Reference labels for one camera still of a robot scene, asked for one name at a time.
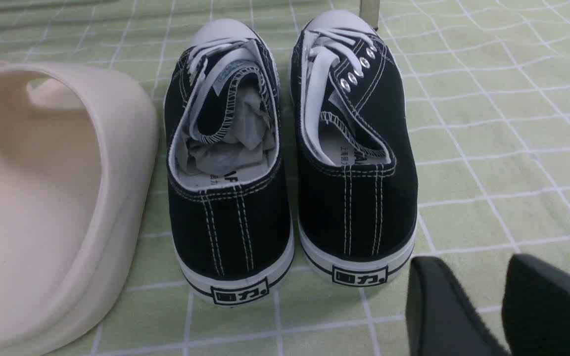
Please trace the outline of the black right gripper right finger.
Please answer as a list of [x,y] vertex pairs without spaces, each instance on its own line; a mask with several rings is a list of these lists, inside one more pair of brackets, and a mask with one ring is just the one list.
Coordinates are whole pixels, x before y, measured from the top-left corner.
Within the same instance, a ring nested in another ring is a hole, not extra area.
[[506,274],[502,322],[514,356],[570,356],[570,273],[515,254]]

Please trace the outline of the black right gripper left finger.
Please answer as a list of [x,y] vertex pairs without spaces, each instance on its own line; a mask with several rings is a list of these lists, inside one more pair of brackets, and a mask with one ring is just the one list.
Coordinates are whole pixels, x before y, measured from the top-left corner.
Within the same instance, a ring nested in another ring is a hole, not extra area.
[[509,355],[438,257],[414,257],[410,262],[406,328],[412,356]]

